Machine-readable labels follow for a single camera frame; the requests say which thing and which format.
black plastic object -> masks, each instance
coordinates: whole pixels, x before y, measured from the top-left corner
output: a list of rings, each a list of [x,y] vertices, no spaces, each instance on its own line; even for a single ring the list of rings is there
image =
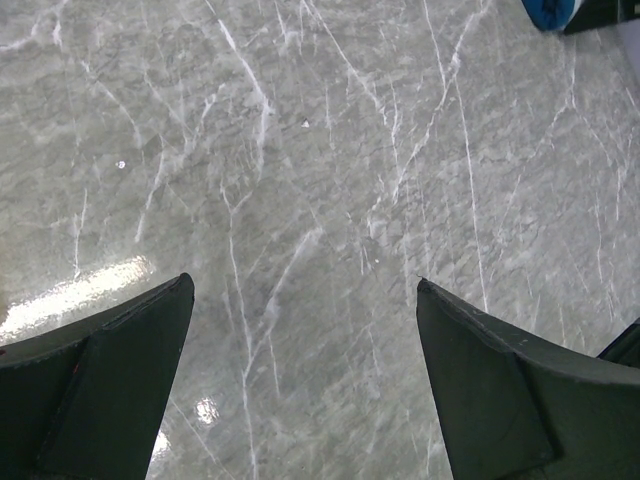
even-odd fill
[[[574,33],[608,27],[640,18],[640,0],[586,0],[565,27]]]
[[[456,480],[640,479],[637,322],[591,358],[427,280],[417,317]]]
[[[182,274],[3,347],[0,479],[144,479],[193,302]]]

blue round object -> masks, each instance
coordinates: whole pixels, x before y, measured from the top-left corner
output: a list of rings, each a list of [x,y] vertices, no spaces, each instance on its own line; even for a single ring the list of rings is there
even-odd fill
[[[522,0],[533,24],[543,31],[564,29],[580,0]]]

